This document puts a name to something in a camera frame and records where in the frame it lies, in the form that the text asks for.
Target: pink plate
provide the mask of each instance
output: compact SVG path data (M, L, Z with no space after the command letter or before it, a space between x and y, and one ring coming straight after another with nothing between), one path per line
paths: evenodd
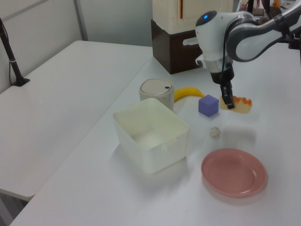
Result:
M253 155L232 148L208 154L202 162L205 180L218 192L245 197L262 190L267 174L264 166Z

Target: brown box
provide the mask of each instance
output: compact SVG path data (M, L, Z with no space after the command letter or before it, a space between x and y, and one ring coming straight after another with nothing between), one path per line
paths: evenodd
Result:
M195 59L202 54L199 45L183 45L185 39L196 37L195 30L168 34L151 20L153 56L170 73L198 68Z

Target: white plastic container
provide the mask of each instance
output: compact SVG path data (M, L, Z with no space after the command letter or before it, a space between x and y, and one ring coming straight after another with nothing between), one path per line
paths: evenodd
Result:
M113 114L120 144L146 173L152 174L186 155L189 125L154 98Z
M174 110L174 85L169 80L164 79L148 79L139 89L140 100L147 98L155 98L168 107Z
M232 12L233 0L152 0L153 20L168 34L194 30L199 17L211 10Z

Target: purple cube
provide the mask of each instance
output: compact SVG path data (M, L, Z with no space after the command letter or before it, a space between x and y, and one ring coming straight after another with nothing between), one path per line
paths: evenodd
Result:
M211 95L207 95L198 101L198 111L210 117L218 113L219 100Z

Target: yellow banana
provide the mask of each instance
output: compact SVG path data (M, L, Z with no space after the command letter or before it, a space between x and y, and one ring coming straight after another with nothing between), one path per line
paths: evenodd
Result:
M195 87L183 87L174 92L174 101L176 102L186 96L204 97L205 95Z

